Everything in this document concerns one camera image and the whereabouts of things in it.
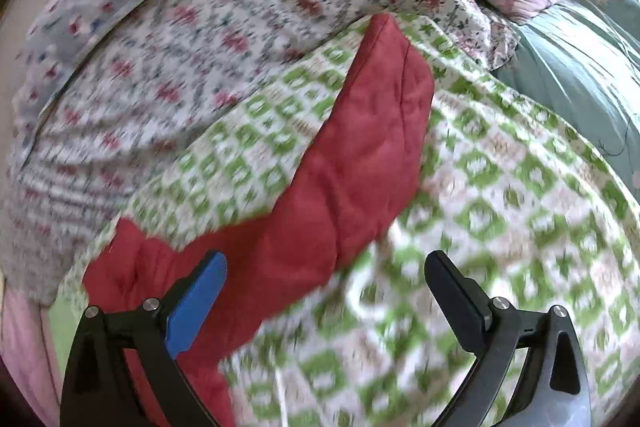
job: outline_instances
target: bed sheet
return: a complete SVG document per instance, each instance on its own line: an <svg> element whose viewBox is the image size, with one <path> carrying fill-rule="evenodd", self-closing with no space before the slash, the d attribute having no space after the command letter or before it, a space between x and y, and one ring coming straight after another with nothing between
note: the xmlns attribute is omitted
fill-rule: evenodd
<svg viewBox="0 0 640 427"><path fill-rule="evenodd" d="M240 103L122 216L180 250L269 211L329 116L366 23ZM601 425L638 374L640 207L561 118L479 70L427 18L399 24L436 78L421 190L353 267L222 363L238 424L279 425L285 415L290 425L430 425L471 362L420 277L424 256L440 247L490 295L529 309L567 305ZM84 268L115 223L76 259L54 308L78 320ZM511 371L489 421L516 380Z"/></svg>
<svg viewBox="0 0 640 427"><path fill-rule="evenodd" d="M640 199L640 4L559 0L516 28L520 44L494 72L591 141Z"/></svg>
<svg viewBox="0 0 640 427"><path fill-rule="evenodd" d="M473 0L148 0L76 71L0 204L0 262L50 304L82 250L143 182L287 61L363 14L431 16L488 68L514 33Z"/></svg>

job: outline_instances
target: green flower pattern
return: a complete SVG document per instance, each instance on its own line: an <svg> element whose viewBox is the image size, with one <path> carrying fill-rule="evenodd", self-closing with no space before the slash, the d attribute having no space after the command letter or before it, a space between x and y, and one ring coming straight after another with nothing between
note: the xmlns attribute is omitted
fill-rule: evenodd
<svg viewBox="0 0 640 427"><path fill-rule="evenodd" d="M183 248L268 212L329 117L367 20L350 26L222 117L121 212ZM640 209L567 123L479 69L427 17L398 17L436 76L422 183L386 237L221 363L238 425L428 427L469 369L422 277L444 248L489 295L570 311L589 371L594 425L640 371ZM81 277L114 223L61 285ZM516 363L487 423L499 420Z"/></svg>

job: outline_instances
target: silver bolt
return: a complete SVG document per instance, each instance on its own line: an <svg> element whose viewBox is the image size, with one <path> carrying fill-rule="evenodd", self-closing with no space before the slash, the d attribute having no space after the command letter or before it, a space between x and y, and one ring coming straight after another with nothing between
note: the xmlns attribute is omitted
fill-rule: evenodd
<svg viewBox="0 0 640 427"><path fill-rule="evenodd" d="M142 303L142 308L147 312L152 312L158 309L160 301L155 297L151 297Z"/></svg>
<svg viewBox="0 0 640 427"><path fill-rule="evenodd" d="M88 319L92 319L95 317L95 315L98 314L98 311L98 306L89 306L87 309L85 309L84 316Z"/></svg>
<svg viewBox="0 0 640 427"><path fill-rule="evenodd" d="M558 317L566 317L569 313L567 312L567 310L565 308L563 308L562 306L556 304L554 306L554 313L558 316Z"/></svg>
<svg viewBox="0 0 640 427"><path fill-rule="evenodd" d="M499 310L505 310L511 306L511 303L504 297L494 297L493 303Z"/></svg>

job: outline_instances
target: red cloth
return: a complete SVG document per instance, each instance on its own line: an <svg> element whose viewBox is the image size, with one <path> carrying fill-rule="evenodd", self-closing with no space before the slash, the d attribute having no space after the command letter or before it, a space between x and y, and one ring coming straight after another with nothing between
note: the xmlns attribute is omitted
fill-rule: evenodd
<svg viewBox="0 0 640 427"><path fill-rule="evenodd" d="M210 249L223 251L225 286L178 362L219 422L233 425L218 362L263 320L326 284L407 206L418 187L433 90L428 65L393 17L372 17L331 117L272 213L204 235L180 255L121 219L85 273L90 301L107 312L135 308L164 295ZM130 368L148 415L161 423L139 363L130 360Z"/></svg>

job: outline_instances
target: floral blanket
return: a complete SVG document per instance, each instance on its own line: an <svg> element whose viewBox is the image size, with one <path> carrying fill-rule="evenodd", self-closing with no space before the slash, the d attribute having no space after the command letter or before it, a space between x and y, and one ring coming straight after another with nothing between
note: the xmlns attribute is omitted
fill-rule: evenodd
<svg viewBox="0 0 640 427"><path fill-rule="evenodd" d="M48 107L26 164L10 174L0 200L10 283L50 304L74 254L144 182L285 62L385 8L428 15L484 68L516 45L473 0L148 0L137 8Z"/></svg>
<svg viewBox="0 0 640 427"><path fill-rule="evenodd" d="M436 248L522 309L564 304L588 368L594 425L640 373L640 207L554 113L484 73L425 16L399 16L436 80L420 190L349 269L262 324L222 362L243 426L429 426L472 362L421 274ZM363 19L239 103L122 215L176 250L268 212L332 110ZM84 269L60 286L79 315ZM516 360L488 421L513 392Z"/></svg>

